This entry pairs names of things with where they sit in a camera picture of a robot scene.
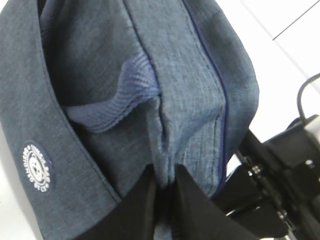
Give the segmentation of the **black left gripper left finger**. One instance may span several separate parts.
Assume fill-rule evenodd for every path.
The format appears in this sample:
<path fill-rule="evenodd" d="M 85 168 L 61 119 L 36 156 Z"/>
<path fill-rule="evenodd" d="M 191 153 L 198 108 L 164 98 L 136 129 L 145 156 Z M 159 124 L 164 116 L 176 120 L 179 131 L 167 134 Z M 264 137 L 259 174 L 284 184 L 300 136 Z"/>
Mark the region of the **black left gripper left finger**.
<path fill-rule="evenodd" d="M 77 240 L 152 240 L 155 230 L 157 181 L 154 167 L 145 167 L 126 197 Z"/>

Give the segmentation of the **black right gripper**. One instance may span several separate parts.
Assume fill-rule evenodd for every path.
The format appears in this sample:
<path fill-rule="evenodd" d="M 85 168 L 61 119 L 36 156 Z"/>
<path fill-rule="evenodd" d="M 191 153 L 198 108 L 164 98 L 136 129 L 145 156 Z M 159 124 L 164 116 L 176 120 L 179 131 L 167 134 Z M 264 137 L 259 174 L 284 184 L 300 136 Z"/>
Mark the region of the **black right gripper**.
<path fill-rule="evenodd" d="M 259 239 L 320 237 L 320 117 L 261 142 L 249 131 L 224 187 L 225 215 Z"/>

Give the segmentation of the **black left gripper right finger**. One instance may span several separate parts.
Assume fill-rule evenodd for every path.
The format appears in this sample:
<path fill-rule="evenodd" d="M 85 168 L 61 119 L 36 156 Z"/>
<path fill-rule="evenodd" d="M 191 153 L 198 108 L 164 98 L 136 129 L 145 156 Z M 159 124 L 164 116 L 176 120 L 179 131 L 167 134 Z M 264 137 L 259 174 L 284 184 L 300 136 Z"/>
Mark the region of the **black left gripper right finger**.
<path fill-rule="evenodd" d="M 182 164 L 175 166 L 173 215 L 180 240 L 251 240 L 253 234 L 222 212 Z"/>

